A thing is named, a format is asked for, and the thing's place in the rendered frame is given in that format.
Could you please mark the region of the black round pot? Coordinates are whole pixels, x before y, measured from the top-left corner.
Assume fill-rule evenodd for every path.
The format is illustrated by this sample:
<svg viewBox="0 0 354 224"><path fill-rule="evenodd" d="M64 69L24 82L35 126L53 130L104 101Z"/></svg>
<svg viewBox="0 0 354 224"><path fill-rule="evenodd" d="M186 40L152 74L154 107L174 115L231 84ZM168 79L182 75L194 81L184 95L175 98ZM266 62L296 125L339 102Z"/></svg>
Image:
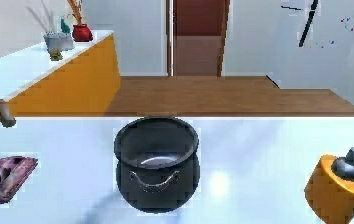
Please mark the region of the black round pot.
<svg viewBox="0 0 354 224"><path fill-rule="evenodd" d="M114 140L119 192L143 212L178 209L199 184L198 146L195 129L175 117L144 117L128 123Z"/></svg>

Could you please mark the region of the grey pot with twigs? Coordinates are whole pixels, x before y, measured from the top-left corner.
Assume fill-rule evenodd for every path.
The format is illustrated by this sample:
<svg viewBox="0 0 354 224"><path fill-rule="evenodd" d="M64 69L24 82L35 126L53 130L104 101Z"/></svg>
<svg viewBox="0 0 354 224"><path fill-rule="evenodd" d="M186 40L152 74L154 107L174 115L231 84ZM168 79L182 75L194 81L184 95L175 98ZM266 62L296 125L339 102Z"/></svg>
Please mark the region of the grey pot with twigs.
<svg viewBox="0 0 354 224"><path fill-rule="evenodd" d="M55 24L54 13L49 10L44 0L40 0L43 8L43 15L40 15L31 6L27 6L28 12L36 20L44 31L43 39L47 50L70 51L74 49L74 42L69 32L59 31Z"/></svg>

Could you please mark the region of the brown room door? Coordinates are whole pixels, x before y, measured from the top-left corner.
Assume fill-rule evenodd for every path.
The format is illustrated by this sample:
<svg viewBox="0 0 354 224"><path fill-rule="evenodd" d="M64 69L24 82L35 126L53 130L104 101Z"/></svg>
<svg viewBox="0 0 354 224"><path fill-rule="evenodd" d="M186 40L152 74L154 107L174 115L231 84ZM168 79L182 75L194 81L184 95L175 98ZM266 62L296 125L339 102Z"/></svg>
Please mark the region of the brown room door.
<svg viewBox="0 0 354 224"><path fill-rule="evenodd" d="M166 0L167 75L220 77L230 0Z"/></svg>

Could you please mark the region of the orange cabinet with white top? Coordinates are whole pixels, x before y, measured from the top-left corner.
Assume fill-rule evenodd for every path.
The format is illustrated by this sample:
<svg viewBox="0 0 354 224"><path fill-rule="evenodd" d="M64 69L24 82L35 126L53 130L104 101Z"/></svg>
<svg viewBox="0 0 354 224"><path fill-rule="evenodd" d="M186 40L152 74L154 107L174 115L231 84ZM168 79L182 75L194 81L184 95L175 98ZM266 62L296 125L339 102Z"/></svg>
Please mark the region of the orange cabinet with white top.
<svg viewBox="0 0 354 224"><path fill-rule="evenodd" d="M120 88L114 32L95 30L52 61L39 43L0 58L0 99L22 116L105 114Z"/></svg>

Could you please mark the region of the red vase with sticks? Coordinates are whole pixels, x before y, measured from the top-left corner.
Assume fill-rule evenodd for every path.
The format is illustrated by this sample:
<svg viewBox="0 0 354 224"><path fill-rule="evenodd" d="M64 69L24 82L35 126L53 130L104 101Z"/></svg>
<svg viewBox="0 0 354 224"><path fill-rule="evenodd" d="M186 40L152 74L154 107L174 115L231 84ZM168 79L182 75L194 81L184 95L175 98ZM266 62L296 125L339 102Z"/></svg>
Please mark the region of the red vase with sticks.
<svg viewBox="0 0 354 224"><path fill-rule="evenodd" d="M93 40L93 35L89 27L82 19L82 0L67 0L76 24L73 26L72 37L75 42L90 42Z"/></svg>

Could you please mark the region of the small olive green object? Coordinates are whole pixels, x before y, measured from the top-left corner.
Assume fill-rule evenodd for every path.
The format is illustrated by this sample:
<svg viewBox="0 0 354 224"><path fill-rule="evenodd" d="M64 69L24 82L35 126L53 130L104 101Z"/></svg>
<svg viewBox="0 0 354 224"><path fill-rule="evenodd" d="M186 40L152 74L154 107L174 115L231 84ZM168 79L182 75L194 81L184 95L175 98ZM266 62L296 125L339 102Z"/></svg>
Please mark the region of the small olive green object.
<svg viewBox="0 0 354 224"><path fill-rule="evenodd" d="M52 61L60 61L63 59L61 52L58 49L52 49L49 51L50 59Z"/></svg>

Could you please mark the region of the teal bottle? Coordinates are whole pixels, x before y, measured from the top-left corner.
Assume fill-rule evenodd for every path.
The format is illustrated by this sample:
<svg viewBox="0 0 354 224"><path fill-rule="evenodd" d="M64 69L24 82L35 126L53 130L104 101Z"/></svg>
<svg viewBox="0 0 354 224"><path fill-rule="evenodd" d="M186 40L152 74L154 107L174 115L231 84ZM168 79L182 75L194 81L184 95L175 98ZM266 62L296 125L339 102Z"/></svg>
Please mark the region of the teal bottle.
<svg viewBox="0 0 354 224"><path fill-rule="evenodd" d="M70 27L66 23L64 16L62 16L61 19L60 19L60 28L61 28L61 32L62 33L69 34L71 32Z"/></svg>

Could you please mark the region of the white fridge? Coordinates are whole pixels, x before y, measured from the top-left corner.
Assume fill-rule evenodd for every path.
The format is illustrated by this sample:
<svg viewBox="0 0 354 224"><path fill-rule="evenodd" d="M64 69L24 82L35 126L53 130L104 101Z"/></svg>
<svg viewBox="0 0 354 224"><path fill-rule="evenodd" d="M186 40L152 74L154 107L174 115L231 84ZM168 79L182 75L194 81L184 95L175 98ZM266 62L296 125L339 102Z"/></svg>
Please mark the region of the white fridge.
<svg viewBox="0 0 354 224"><path fill-rule="evenodd" d="M354 105L354 0L277 0L270 77L284 89L330 89Z"/></svg>

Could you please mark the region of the grey cylindrical cup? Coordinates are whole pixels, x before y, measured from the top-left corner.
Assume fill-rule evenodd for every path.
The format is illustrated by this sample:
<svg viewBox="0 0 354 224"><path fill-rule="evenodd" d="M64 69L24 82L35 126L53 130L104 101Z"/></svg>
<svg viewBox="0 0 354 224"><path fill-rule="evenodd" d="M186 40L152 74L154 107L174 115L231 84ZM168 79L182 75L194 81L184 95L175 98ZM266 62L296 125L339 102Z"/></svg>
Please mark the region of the grey cylindrical cup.
<svg viewBox="0 0 354 224"><path fill-rule="evenodd" d="M5 128L13 127L16 124L16 119L9 111L7 102L0 99L0 123Z"/></svg>

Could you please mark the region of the orange soap dispenser bottle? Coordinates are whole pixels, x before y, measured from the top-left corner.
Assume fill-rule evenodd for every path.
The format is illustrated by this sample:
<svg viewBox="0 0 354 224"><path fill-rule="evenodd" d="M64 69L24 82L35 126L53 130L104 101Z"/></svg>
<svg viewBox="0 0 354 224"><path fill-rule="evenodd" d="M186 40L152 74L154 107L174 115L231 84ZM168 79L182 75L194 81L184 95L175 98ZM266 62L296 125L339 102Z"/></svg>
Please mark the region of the orange soap dispenser bottle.
<svg viewBox="0 0 354 224"><path fill-rule="evenodd" d="M323 155L304 193L310 208L325 224L350 224L354 218L354 147L342 157Z"/></svg>

